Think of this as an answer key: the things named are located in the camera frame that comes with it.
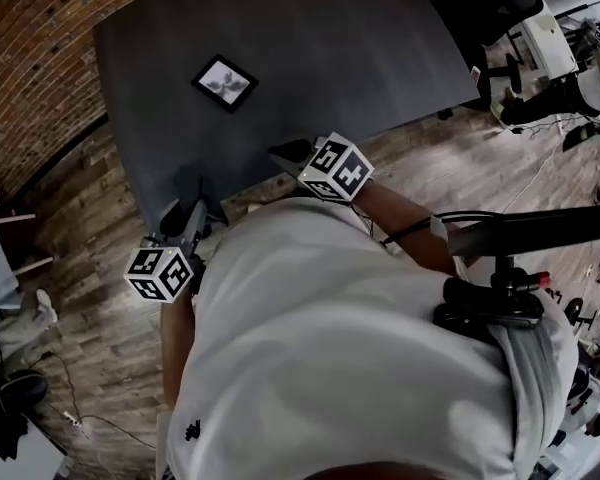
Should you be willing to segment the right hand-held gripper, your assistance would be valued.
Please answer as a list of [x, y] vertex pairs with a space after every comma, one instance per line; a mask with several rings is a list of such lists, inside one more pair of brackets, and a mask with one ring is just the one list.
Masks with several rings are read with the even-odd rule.
[[267, 153], [282, 170], [326, 201], [351, 203], [374, 173], [359, 148], [336, 132], [272, 146]]

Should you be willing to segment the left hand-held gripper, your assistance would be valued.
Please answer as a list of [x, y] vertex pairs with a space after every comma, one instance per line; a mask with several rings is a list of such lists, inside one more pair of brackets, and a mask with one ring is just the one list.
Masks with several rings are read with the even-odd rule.
[[[158, 227], [132, 251], [124, 280], [141, 299], [172, 303], [187, 284], [199, 285], [205, 265], [196, 249], [211, 231], [202, 188], [197, 166], [181, 166], [176, 174], [179, 201], [165, 209]], [[184, 209], [182, 204], [194, 205]]]

